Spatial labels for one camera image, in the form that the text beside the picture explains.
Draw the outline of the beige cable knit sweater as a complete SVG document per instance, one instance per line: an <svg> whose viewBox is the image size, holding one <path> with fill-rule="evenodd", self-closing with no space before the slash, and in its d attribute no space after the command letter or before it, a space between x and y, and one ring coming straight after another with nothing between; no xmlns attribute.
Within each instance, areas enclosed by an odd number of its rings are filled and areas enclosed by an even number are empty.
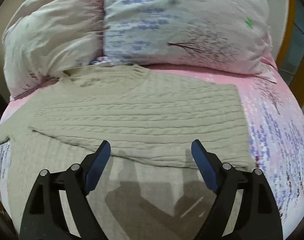
<svg viewBox="0 0 304 240"><path fill-rule="evenodd" d="M236 86L140 66L69 69L0 125L14 226L42 169L64 171L107 140L111 157L87 199L109 239L193 239L215 198L191 156L196 139L254 168Z"/></svg>

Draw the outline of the pink floral bed sheet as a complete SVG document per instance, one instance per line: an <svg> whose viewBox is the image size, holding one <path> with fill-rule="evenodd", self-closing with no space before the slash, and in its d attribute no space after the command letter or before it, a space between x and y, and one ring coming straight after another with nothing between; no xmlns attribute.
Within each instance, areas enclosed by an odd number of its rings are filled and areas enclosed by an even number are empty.
<svg viewBox="0 0 304 240"><path fill-rule="evenodd" d="M237 87L247 120L249 154L254 168L262 169L268 179L281 218L283 236L288 237L304 217L304 115L283 79L277 76L277 81L272 83L257 77L180 66L160 65L146 69ZM17 101L16 109L7 114L3 122L37 91ZM10 213L9 168L10 146L5 144L0 146L0 196Z"/></svg>

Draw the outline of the blue white floral pillow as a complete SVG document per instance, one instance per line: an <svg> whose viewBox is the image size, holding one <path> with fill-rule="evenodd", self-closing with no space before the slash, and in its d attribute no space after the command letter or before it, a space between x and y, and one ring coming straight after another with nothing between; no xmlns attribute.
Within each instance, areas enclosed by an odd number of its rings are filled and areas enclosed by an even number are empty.
<svg viewBox="0 0 304 240"><path fill-rule="evenodd" d="M174 64L254 75L272 49L267 0L104 0L104 54L113 64Z"/></svg>

